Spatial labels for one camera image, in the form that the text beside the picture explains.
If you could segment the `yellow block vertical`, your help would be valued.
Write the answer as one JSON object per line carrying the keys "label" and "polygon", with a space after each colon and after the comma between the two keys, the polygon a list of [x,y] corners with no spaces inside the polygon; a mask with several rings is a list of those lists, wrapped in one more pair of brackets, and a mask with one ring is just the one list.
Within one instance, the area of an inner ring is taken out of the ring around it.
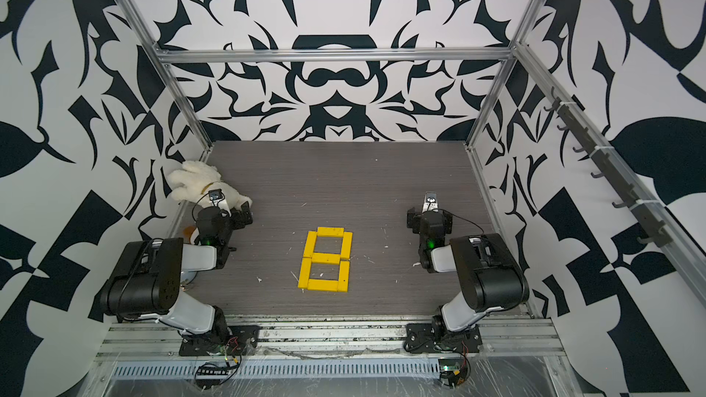
{"label": "yellow block vertical", "polygon": [[353,233],[351,232],[343,233],[342,248],[340,252],[340,258],[342,260],[349,260],[351,257],[352,237]]}
{"label": "yellow block vertical", "polygon": [[305,242],[305,247],[303,251],[303,258],[311,258],[314,255],[314,248],[316,244],[317,233],[315,231],[309,231],[307,233],[307,239]]}
{"label": "yellow block vertical", "polygon": [[312,264],[312,259],[310,259],[310,257],[303,258],[298,280],[298,288],[301,290],[308,289],[308,283],[311,277]]}

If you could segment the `yellow block front edge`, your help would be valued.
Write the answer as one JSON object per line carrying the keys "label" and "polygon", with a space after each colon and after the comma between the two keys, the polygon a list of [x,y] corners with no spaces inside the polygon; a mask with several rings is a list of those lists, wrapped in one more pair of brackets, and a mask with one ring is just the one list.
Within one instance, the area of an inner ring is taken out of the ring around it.
{"label": "yellow block front edge", "polygon": [[328,279],[309,279],[306,288],[315,292],[339,292],[338,282]]}

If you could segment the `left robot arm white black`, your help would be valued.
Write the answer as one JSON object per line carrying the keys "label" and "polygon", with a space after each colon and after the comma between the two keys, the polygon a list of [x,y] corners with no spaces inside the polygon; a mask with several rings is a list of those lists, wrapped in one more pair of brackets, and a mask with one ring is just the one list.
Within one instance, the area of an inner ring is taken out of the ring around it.
{"label": "left robot arm white black", "polygon": [[253,223],[250,203],[226,211],[214,205],[199,212],[195,241],[153,239],[126,244],[99,294],[103,314],[120,322],[153,320],[191,342],[223,345],[231,337],[224,312],[182,290],[189,273],[224,268],[235,248],[233,232]]}

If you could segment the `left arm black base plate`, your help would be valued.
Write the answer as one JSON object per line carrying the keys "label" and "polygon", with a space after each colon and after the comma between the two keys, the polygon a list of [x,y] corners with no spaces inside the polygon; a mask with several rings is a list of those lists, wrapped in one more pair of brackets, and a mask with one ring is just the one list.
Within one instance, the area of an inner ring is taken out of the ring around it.
{"label": "left arm black base plate", "polygon": [[259,325],[236,325],[229,326],[224,336],[218,336],[213,331],[198,336],[183,336],[178,354],[181,357],[249,355],[257,348],[261,329]]}

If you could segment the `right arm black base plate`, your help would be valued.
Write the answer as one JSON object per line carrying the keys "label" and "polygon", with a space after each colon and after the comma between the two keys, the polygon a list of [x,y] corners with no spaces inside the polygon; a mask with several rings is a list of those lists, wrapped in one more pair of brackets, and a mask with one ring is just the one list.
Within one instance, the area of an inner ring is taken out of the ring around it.
{"label": "right arm black base plate", "polygon": [[450,333],[432,323],[409,323],[403,349],[410,354],[476,354],[483,345],[477,328]]}

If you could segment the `yellow block bar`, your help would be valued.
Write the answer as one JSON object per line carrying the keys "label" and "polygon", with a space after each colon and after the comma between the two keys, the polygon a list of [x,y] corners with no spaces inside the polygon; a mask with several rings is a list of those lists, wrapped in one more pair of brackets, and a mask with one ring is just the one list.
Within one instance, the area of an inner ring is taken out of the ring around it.
{"label": "yellow block bar", "polygon": [[311,260],[313,264],[337,266],[340,264],[341,258],[340,255],[313,253]]}
{"label": "yellow block bar", "polygon": [[316,235],[318,237],[342,238],[344,236],[344,228],[336,227],[318,227]]}

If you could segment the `yellow block top bar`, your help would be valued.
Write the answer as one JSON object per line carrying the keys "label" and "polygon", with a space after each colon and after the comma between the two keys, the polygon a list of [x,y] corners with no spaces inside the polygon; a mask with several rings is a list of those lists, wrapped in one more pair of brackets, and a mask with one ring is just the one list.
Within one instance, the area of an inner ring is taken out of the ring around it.
{"label": "yellow block top bar", "polygon": [[344,236],[344,228],[336,227],[318,227],[316,235],[318,237],[342,238]]}

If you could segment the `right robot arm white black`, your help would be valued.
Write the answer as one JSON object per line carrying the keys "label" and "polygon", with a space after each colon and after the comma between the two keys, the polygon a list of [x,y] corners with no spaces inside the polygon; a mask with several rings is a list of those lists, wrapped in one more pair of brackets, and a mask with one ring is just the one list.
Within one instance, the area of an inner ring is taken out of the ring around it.
{"label": "right robot arm white black", "polygon": [[512,310],[529,299],[520,265],[498,233],[448,239],[454,216],[443,210],[406,213],[406,227],[419,237],[419,263],[429,273],[454,273],[460,292],[432,320],[436,339],[474,329],[493,312]]}

